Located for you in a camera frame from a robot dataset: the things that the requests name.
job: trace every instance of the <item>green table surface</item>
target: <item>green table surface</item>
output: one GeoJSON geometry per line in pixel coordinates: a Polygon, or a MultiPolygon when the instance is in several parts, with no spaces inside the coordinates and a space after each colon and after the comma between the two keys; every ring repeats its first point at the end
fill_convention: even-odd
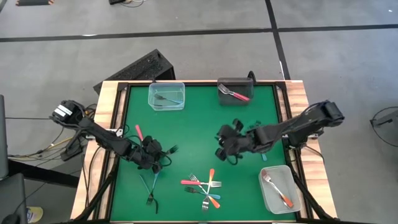
{"type": "Polygon", "coordinates": [[[240,119],[246,128],[260,121],[261,124],[278,122],[274,93],[271,86],[255,86],[254,99],[247,106],[221,106],[215,86],[186,86],[186,102],[183,110],[154,111],[147,103],[148,87],[131,88],[126,124],[129,133],[135,134],[139,124],[143,135],[156,138],[166,151],[174,145],[179,150],[172,154],[172,165],[159,174],[154,197],[159,202],[146,205],[147,190],[139,174],[152,188],[154,174],[151,170],[138,170],[133,162],[121,160],[114,191],[112,221],[222,221],[222,220],[294,220],[293,213],[275,215],[269,212],[262,197],[259,172],[263,167],[285,164],[282,144],[278,142],[266,156],[246,152],[238,165],[232,166],[215,156],[218,142],[216,133],[223,124],[240,119]],[[221,195],[221,207],[210,202],[207,212],[202,212],[202,194],[184,191],[183,179],[195,174],[202,182],[208,182],[209,170],[214,168],[214,181],[222,181],[222,187],[211,188],[211,194],[221,195]]]}

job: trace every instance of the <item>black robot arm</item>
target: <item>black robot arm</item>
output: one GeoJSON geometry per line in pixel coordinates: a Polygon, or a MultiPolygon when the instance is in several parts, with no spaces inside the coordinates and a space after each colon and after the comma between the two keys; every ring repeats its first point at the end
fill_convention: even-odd
{"type": "Polygon", "coordinates": [[[216,155],[224,161],[227,156],[240,159],[241,153],[246,151],[265,153],[285,135],[288,137],[290,146],[299,147],[307,142],[309,135],[322,131],[324,127],[338,126],[343,120],[344,116],[336,104],[328,100],[315,103],[300,115],[282,123],[259,126],[245,133],[241,133],[242,122],[235,119],[234,128],[223,125],[218,131],[217,140],[221,147],[217,149],[216,155]]]}
{"type": "Polygon", "coordinates": [[[99,146],[127,161],[136,163],[139,169],[150,169],[158,173],[162,169],[159,159],[166,156],[158,141],[150,136],[140,144],[128,138],[121,138],[113,131],[108,131],[96,124],[85,115],[85,107],[73,100],[62,101],[50,116],[57,124],[64,128],[82,130],[95,137],[99,146]]]}

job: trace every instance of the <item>gray floor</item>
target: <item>gray floor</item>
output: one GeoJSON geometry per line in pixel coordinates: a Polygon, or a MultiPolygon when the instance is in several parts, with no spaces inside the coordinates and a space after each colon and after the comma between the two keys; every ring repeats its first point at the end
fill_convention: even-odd
{"type": "MultiPolygon", "coordinates": [[[[393,0],[271,0],[278,27],[398,24],[393,0]]],[[[53,6],[16,7],[0,13],[0,38],[118,34],[170,30],[270,27],[263,0],[148,0],[129,9],[106,0],[57,0],[53,6]]],[[[346,121],[327,129],[320,143],[338,216],[395,223],[398,219],[398,149],[378,139],[369,120],[396,106],[398,30],[280,33],[292,79],[304,80],[308,99],[335,101],[346,121]]],[[[179,79],[241,77],[282,79],[272,33],[132,39],[0,43],[0,93],[8,117],[46,118],[64,99],[95,103],[92,86],[153,49],[179,79]]],[[[8,119],[9,153],[42,149],[59,133],[48,120],[8,119]]],[[[393,127],[380,130],[397,144],[393,127]]],[[[61,139],[73,134],[65,131],[61,139]]],[[[43,165],[69,173],[80,158],[43,165]]],[[[27,193],[38,183],[26,182],[27,193]]],[[[28,200],[42,206],[42,223],[68,219],[75,191],[45,185],[28,200]],[[49,200],[49,193],[58,198],[49,200]]]]}

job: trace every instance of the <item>clear plastic container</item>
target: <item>clear plastic container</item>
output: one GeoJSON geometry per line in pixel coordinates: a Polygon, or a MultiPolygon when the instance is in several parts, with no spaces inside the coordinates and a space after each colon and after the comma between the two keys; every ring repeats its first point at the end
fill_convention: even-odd
{"type": "MultiPolygon", "coordinates": [[[[217,87],[220,84],[250,99],[254,97],[253,80],[251,78],[219,78],[217,87]]],[[[219,89],[217,91],[218,101],[221,105],[248,105],[250,103],[250,101],[239,100],[229,94],[224,94],[219,89]]]]}
{"type": "Polygon", "coordinates": [[[281,165],[274,167],[265,167],[262,169],[265,169],[267,171],[268,175],[271,177],[271,181],[293,203],[293,208],[288,208],[280,199],[279,194],[271,186],[271,184],[269,184],[263,178],[261,178],[261,171],[260,171],[259,174],[260,186],[267,210],[274,214],[283,214],[283,213],[300,211],[301,202],[299,194],[296,191],[296,184],[294,182],[290,168],[286,165],[281,165]]]}
{"type": "Polygon", "coordinates": [[[156,111],[182,110],[185,106],[184,83],[152,83],[148,104],[156,111]]]}

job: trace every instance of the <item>black floor line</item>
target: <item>black floor line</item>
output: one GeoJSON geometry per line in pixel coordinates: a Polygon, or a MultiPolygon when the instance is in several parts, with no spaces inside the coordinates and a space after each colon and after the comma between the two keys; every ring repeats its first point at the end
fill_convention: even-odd
{"type": "Polygon", "coordinates": [[[141,32],[141,33],[126,33],[126,34],[66,35],[66,36],[53,36],[53,37],[10,37],[10,38],[0,38],[0,42],[93,40],[93,39],[118,39],[118,38],[133,38],[133,37],[171,37],[171,36],[214,35],[214,34],[257,34],[265,32],[272,32],[272,30],[270,28],[237,28],[237,29],[141,32]]]}
{"type": "Polygon", "coordinates": [[[278,28],[279,32],[313,32],[339,30],[398,29],[398,24],[360,25],[360,26],[327,26],[327,27],[287,27],[278,28]]]}
{"type": "Polygon", "coordinates": [[[271,0],[266,0],[266,5],[267,5],[267,10],[268,10],[269,21],[271,22],[272,33],[274,35],[274,40],[275,40],[275,44],[276,44],[276,51],[278,53],[280,65],[282,66],[282,68],[281,68],[282,74],[283,74],[285,80],[290,80],[289,69],[287,68],[287,62],[286,62],[286,58],[285,58],[284,48],[282,46],[282,41],[280,40],[278,26],[276,24],[276,19],[275,19],[275,15],[274,15],[274,10],[272,9],[271,0]]]}
{"type": "Polygon", "coordinates": [[[4,6],[6,5],[6,3],[7,3],[7,0],[2,0],[0,2],[0,13],[1,13],[2,9],[4,8],[4,6]]]}
{"type": "Polygon", "coordinates": [[[13,117],[6,117],[6,119],[31,119],[31,120],[48,120],[50,118],[13,118],[13,117]]]}

